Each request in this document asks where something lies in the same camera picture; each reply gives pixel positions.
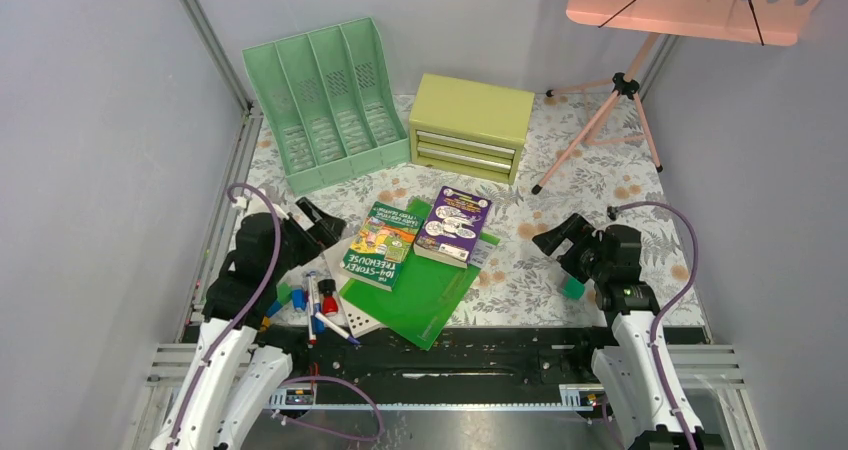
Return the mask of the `green Treehouse book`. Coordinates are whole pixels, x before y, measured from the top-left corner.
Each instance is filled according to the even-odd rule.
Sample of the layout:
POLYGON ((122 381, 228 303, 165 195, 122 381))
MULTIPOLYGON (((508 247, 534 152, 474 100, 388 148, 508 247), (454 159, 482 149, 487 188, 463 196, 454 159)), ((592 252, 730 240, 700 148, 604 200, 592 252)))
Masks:
POLYGON ((375 202, 340 269, 350 278, 391 292, 422 223, 420 216, 375 202))

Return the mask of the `purple cartoon book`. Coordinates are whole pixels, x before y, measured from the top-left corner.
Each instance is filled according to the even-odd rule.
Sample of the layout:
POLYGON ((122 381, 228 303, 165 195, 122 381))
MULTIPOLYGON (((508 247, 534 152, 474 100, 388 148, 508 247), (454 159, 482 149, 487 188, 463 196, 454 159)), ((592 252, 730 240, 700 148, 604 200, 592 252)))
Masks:
POLYGON ((414 240, 415 254, 466 268, 492 208, 487 198, 443 186, 414 240))

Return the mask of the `white red marker pen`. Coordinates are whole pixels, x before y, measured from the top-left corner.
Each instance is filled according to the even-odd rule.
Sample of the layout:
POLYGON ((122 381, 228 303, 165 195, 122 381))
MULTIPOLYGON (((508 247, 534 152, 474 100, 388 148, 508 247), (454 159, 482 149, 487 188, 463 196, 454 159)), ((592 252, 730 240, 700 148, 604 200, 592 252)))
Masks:
POLYGON ((317 343, 317 334, 316 334, 316 325, 315 325, 315 297, 313 295, 313 283, 314 283, 315 272, 310 271, 305 274, 305 283, 304 290, 307 298, 307 325, 308 325, 308 339, 309 345, 315 345, 317 343))

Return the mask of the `green cube block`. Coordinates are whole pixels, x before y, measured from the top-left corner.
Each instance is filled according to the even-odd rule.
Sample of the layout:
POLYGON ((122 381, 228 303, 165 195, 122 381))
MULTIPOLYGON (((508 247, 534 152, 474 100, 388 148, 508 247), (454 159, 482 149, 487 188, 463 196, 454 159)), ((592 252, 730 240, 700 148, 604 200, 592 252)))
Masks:
POLYGON ((583 298, 586 292, 585 284, 574 277, 567 277, 562 287, 562 294, 565 298, 579 301, 583 298))

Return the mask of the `green small block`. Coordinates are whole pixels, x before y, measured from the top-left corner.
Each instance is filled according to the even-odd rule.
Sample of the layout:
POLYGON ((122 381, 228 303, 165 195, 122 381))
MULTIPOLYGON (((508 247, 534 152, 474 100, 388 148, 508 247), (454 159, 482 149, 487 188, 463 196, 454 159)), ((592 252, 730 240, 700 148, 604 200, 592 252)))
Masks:
POLYGON ((291 301, 292 287, 288 283, 286 283, 284 281, 280 282, 277 285, 276 292, 277 292, 277 301, 282 306, 285 306, 286 304, 288 304, 291 301))

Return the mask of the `red black stamp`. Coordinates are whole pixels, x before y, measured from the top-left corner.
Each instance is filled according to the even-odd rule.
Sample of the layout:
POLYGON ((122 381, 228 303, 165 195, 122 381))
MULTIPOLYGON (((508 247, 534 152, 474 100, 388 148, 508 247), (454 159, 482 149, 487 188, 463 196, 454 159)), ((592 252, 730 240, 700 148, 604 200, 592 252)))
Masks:
POLYGON ((335 316, 339 311, 335 280, 332 278, 320 280, 317 283, 317 290, 321 296, 321 312, 327 317, 335 316))

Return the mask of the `blue block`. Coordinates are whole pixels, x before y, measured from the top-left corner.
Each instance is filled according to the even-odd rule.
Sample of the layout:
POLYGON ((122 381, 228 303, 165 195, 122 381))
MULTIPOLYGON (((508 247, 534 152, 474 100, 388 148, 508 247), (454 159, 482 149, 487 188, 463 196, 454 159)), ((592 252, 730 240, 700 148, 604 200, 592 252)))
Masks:
POLYGON ((268 310, 265 313, 267 318, 274 317, 278 312, 280 312, 283 308, 283 303, 279 300, 274 300, 272 304, 269 306, 268 310))

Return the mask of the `white perforated board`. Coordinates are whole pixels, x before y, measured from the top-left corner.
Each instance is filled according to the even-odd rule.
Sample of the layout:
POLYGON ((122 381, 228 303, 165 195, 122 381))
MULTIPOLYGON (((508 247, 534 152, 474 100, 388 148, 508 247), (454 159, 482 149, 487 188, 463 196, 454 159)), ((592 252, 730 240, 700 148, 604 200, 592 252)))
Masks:
POLYGON ((350 278, 341 271, 341 261, 352 241, 353 237, 342 239, 339 243, 325 250, 323 252, 323 256, 325 257, 326 264, 328 265, 329 275, 335 281, 336 296, 340 305, 340 315, 335 317, 335 320, 343 320, 346 323, 349 332, 354 337, 360 338, 373 331, 384 329, 385 325, 363 312, 341 295, 342 288, 350 280, 350 278))

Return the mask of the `white blue marker pen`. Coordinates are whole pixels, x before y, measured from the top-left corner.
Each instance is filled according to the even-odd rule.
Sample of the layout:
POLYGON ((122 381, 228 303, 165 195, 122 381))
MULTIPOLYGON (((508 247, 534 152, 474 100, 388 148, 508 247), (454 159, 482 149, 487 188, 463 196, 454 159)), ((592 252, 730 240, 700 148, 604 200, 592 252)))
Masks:
POLYGON ((358 339, 356 339, 351 333, 349 333, 348 331, 344 330, 342 327, 340 327, 339 325, 334 323, 332 320, 330 320, 326 315, 324 315, 320 311, 316 311, 314 313, 314 317, 318 321, 322 322, 326 328, 330 329, 332 332, 336 333, 337 335, 339 335, 342 339, 346 340, 347 342, 349 342, 353 345, 360 345, 361 344, 361 342, 358 339))

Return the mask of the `floral table mat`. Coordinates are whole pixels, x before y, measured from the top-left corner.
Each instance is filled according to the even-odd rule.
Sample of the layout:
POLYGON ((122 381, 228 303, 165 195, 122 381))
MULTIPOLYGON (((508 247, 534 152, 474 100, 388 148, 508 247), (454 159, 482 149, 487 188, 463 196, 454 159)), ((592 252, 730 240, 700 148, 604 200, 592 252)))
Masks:
POLYGON ((497 241, 449 319, 452 327, 583 327, 603 324, 594 292, 565 296, 572 271, 606 281, 622 265, 641 269, 659 303, 683 299, 666 314, 668 326, 701 327, 705 318, 683 252, 685 230, 663 208, 665 195, 645 143, 637 142, 638 113, 617 105, 599 146, 573 146, 600 95, 536 98, 513 183, 403 163, 310 193, 324 212, 344 219, 354 236, 376 202, 403 209, 432 202, 444 186, 490 200, 485 230, 497 241))

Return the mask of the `green clip file folder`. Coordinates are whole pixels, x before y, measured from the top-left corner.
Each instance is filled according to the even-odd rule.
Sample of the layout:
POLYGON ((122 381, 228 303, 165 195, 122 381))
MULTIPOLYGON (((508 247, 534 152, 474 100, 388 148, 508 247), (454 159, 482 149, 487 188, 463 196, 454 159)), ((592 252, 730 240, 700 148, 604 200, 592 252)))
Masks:
POLYGON ((500 239, 482 233, 466 268, 411 254, 392 291, 357 280, 342 287, 345 302, 422 350, 429 350, 497 248, 500 239))

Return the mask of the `mint green file organizer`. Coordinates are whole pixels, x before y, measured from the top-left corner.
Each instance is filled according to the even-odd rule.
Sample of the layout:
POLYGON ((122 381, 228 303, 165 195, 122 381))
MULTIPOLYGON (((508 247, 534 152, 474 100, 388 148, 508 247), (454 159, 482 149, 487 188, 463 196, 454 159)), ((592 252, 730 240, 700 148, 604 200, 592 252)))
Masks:
POLYGON ((294 194, 410 161, 372 18, 249 47, 242 56, 294 194))

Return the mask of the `yellow-green drawer cabinet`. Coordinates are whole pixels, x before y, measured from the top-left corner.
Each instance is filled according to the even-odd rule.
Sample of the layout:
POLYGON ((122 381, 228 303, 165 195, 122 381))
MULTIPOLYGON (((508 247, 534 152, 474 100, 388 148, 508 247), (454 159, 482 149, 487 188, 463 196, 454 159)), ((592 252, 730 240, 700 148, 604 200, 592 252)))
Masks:
POLYGON ((408 120, 411 161, 513 184, 535 94, 425 73, 408 120))

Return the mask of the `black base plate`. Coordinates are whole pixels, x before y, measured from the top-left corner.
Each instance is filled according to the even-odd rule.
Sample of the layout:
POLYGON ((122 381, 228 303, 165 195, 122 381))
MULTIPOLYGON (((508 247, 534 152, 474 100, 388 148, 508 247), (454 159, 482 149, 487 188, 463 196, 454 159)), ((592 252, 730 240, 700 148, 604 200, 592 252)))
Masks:
POLYGON ((553 404, 562 384, 595 384, 592 353, 616 343, 610 329, 448 328, 422 350, 389 329, 355 346, 329 332, 309 345, 303 327, 274 325, 258 344, 282 348, 293 373, 348 381, 378 404, 553 404))

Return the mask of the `aluminium rail frame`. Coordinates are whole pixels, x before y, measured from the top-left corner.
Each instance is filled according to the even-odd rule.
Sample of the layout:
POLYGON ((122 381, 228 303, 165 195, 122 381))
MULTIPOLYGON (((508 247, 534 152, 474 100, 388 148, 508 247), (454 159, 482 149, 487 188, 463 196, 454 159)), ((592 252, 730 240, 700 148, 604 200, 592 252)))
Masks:
POLYGON ((138 343, 135 383, 158 344, 181 330, 243 117, 200 0, 140 0, 138 25, 125 78, 135 135, 125 246, 134 271, 122 308, 138 343))

